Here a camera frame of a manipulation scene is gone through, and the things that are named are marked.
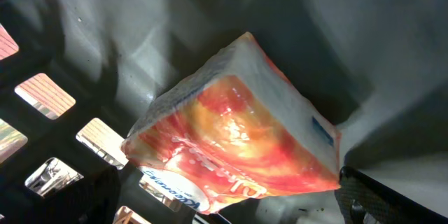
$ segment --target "blue printed mark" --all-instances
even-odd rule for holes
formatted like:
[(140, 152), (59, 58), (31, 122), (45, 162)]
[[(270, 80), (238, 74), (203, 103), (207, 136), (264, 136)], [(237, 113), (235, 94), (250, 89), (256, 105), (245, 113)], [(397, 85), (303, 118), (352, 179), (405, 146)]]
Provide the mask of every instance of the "blue printed mark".
[(329, 133), (327, 133), (324, 128), (322, 127), (322, 125), (314, 118), (313, 116), (313, 128), (319, 132), (321, 135), (324, 136), (324, 139), (327, 140), (327, 144), (330, 144), (332, 147), (334, 147), (334, 140), (333, 138), (330, 136)]

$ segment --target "plastic packaging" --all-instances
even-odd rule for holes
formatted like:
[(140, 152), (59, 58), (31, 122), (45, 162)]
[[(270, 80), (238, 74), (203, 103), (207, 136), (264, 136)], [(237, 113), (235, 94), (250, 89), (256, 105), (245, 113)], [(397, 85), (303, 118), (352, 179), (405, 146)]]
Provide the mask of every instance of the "plastic packaging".
[(245, 33), (158, 97), (122, 150), (154, 188), (210, 214), (338, 189), (340, 137)]

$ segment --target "tissue box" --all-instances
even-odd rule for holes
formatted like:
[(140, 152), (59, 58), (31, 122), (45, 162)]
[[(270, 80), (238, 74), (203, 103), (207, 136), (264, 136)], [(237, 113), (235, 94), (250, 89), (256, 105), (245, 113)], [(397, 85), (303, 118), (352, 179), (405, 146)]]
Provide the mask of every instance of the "tissue box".
[(210, 214), (338, 189), (340, 137), (245, 33), (158, 97), (122, 151), (166, 197)]

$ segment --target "kleenex logo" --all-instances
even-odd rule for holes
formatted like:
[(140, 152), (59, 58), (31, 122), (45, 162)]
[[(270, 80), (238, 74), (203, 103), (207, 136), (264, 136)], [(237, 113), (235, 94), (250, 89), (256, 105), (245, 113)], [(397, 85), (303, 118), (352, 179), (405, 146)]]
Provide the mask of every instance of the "kleenex logo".
[(178, 192), (173, 188), (170, 188), (167, 184), (163, 183), (163, 181), (156, 177), (152, 171), (143, 171), (144, 174), (148, 175), (150, 179), (154, 181), (154, 183), (158, 184), (161, 188), (165, 189), (168, 193), (175, 196), (180, 202), (186, 204), (187, 206), (198, 210), (199, 206), (201, 205), (200, 202), (196, 202), (195, 200), (191, 199), (192, 195), (189, 195), (185, 192)]

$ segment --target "gray surface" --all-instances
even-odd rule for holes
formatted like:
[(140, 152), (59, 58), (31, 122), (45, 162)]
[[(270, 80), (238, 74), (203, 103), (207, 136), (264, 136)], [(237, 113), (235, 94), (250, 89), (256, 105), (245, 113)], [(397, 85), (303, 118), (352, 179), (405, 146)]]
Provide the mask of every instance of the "gray surface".
[[(61, 119), (69, 124), (75, 118), (72, 132), (99, 116), (125, 137), (155, 97), (250, 31), (296, 88), (341, 128), (341, 164), (350, 150), (350, 165), (448, 216), (446, 0), (1, 0), (0, 7), (0, 22), (19, 43), (16, 59), (24, 65), (0, 63), (10, 73), (0, 75), (8, 83), (1, 87), (0, 116), (30, 142), (52, 125), (5, 93), (36, 68), (76, 98), (78, 115)], [(92, 102), (101, 108), (89, 111)], [(32, 122), (42, 127), (30, 126), (32, 117), (17, 117), (17, 108), (40, 118)], [(54, 147), (81, 173), (101, 168), (102, 160), (89, 154), (79, 160), (73, 148), (80, 147), (74, 141)], [(7, 165), (19, 172), (8, 175), (2, 166), (1, 175), (9, 183), (22, 179), (47, 152), (29, 151), (32, 156), (22, 155), (27, 161), (15, 156), (22, 163)], [(139, 173), (126, 170), (131, 183)], [(22, 194), (17, 189), (9, 198), (29, 204)], [(128, 195), (139, 196), (135, 190)], [(157, 207), (135, 207), (153, 224), (162, 221), (154, 217)], [(343, 221), (331, 192), (226, 210), (236, 223)]]

